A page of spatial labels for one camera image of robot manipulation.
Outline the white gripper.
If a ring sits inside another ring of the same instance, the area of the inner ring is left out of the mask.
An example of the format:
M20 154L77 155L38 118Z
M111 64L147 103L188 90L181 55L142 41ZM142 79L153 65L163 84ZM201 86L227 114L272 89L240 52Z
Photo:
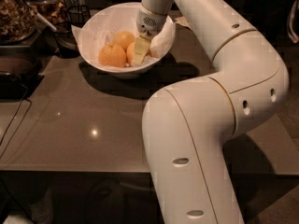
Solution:
M139 66L143 63L150 50L151 39L163 30L166 18L166 15L153 13L143 6L139 8L136 27L140 35L135 39L132 66Z

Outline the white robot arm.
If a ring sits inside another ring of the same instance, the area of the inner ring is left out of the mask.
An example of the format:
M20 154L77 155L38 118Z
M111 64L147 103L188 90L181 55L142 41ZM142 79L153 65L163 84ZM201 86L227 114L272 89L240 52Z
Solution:
M143 140L164 224L244 224L222 147L276 113L288 71L223 0L142 0L138 30L156 35L173 5L216 71L166 86L146 103Z

